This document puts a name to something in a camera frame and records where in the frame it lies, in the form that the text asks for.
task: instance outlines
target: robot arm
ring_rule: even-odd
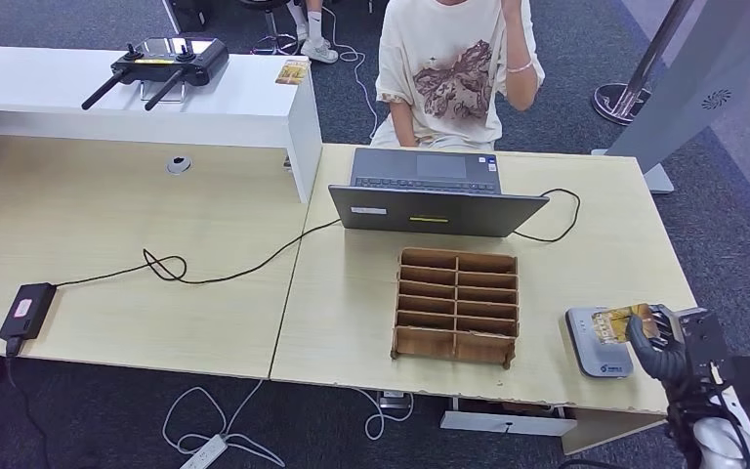
[[[631,317],[628,338],[643,370],[665,389],[669,436],[687,468],[750,469],[750,421],[731,386],[717,317],[700,308],[651,309],[661,337],[648,340],[642,321]]]

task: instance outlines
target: wooden desk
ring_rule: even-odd
[[[186,173],[166,162],[191,156]],[[187,278],[254,267],[303,228],[284,153],[0,137],[0,326],[19,285],[178,254]],[[189,286],[139,271],[57,293],[23,356],[268,377],[297,247],[258,272]],[[0,340],[0,354],[4,342]]]
[[[354,147],[324,146],[307,229],[337,218],[326,186],[349,181]],[[573,306],[695,305],[634,159],[499,153],[505,193],[566,188],[582,198],[576,228],[545,244],[506,239],[344,230],[306,237],[292,280],[271,379],[397,390],[576,409],[562,438],[575,452],[659,423],[666,399],[637,371],[624,380],[584,377],[564,325]],[[550,237],[571,220],[563,194],[521,227]],[[510,370],[499,365],[390,358],[397,256],[406,246],[519,257],[521,337]]]

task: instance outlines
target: cardboard divider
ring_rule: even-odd
[[[391,355],[393,359],[399,354],[452,358],[453,334],[451,331],[396,326]]]
[[[456,278],[458,286],[478,286],[482,288],[519,289],[519,278],[513,274],[485,274],[478,272],[459,272]]]
[[[426,296],[398,295],[398,309],[402,311],[419,311],[422,313],[455,314],[455,301]]]
[[[461,272],[484,272],[494,274],[515,274],[516,258],[476,252],[458,254],[458,270]]]
[[[398,293],[402,295],[427,296],[431,298],[455,299],[455,287],[422,281],[400,280]]]
[[[508,369],[514,356],[514,339],[492,334],[456,332],[453,355],[457,360],[468,362],[501,363]]]
[[[516,290],[502,288],[481,288],[477,286],[459,286],[456,289],[459,301],[485,301],[488,303],[505,303],[517,305],[519,295]]]
[[[498,318],[500,320],[517,320],[519,307],[516,305],[502,305],[499,303],[480,303],[478,301],[459,301],[456,309],[458,316],[474,316],[479,318]]]
[[[401,252],[402,266],[434,267],[437,269],[455,269],[457,255],[455,251],[436,251],[434,249],[407,248]]]
[[[515,257],[405,248],[399,262],[393,359],[422,355],[510,367],[519,337]]]
[[[398,310],[396,325],[426,327],[429,329],[449,331],[455,328],[455,316]]]
[[[496,318],[457,317],[456,330],[465,332],[483,332],[499,334],[515,338],[517,324],[514,320],[499,320]]]
[[[455,285],[455,273],[455,270],[449,269],[401,266],[398,279],[437,283],[439,285]]]

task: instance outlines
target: sneaker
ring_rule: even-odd
[[[312,41],[306,41],[303,43],[303,47],[300,50],[304,56],[318,62],[325,64],[334,64],[338,61],[337,51],[329,49],[329,41],[323,39],[323,43],[315,47]]]

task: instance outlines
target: graphic print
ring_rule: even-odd
[[[438,68],[435,58],[412,77],[425,98],[424,113],[438,118],[483,119],[490,109],[490,44],[479,41],[453,65]]]

